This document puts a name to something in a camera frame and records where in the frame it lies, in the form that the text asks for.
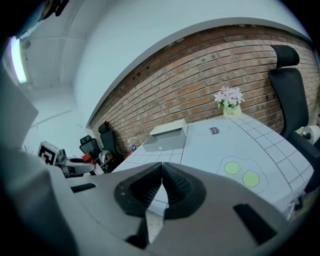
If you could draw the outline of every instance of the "office chair headrest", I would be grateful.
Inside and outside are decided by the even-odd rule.
[[[276,68],[298,65],[299,55],[295,49],[288,45],[271,45],[276,53]]]
[[[91,140],[92,140],[91,136],[90,136],[90,135],[87,135],[87,136],[85,136],[85,137],[83,137],[83,138],[80,139],[80,144],[81,144],[81,145],[86,144],[87,142],[89,142],[89,141],[91,141]]]
[[[110,127],[109,127],[109,123],[107,121],[105,121],[103,124],[101,124],[98,128],[98,132],[100,134],[105,134],[107,133],[108,131],[110,130]]]

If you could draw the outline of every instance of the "red object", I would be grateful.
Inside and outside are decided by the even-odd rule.
[[[86,153],[85,155],[82,156],[82,160],[85,161],[86,163],[91,162],[91,155],[90,153]]]
[[[130,152],[124,157],[124,159],[128,158],[132,153],[133,153],[133,151],[130,151]]]

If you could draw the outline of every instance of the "white ceiling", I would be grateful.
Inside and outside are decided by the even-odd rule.
[[[62,14],[52,14],[21,40],[27,82],[34,91],[72,83],[88,37],[112,0],[70,0]],[[24,49],[26,42],[30,46]]]

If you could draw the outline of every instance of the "office chair backrest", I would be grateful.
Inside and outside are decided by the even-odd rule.
[[[113,155],[118,155],[116,141],[112,130],[107,126],[108,123],[103,123],[99,126],[98,132],[100,133],[100,138],[105,150],[110,151]]]
[[[304,83],[298,69],[281,68],[299,64],[299,55],[287,45],[271,45],[277,56],[276,69],[270,70],[268,76],[280,101],[284,127],[281,135],[287,138],[293,131],[307,126],[309,121],[308,106]]]
[[[80,144],[79,148],[84,154],[90,153],[92,159],[97,159],[99,157],[101,150],[95,138],[91,138],[90,135],[87,135],[80,139]]]

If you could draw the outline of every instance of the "brick wall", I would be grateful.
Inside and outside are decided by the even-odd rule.
[[[90,122],[101,144],[98,127],[108,121],[118,150],[127,140],[141,145],[157,125],[186,118],[187,122],[223,113],[213,94],[222,86],[239,87],[242,111],[280,132],[283,115],[268,79],[276,67],[270,45],[296,49],[296,67],[303,78],[311,122],[319,109],[319,68],[314,52],[303,39],[263,26],[225,26],[204,30],[159,50],[138,65],[111,92]]]

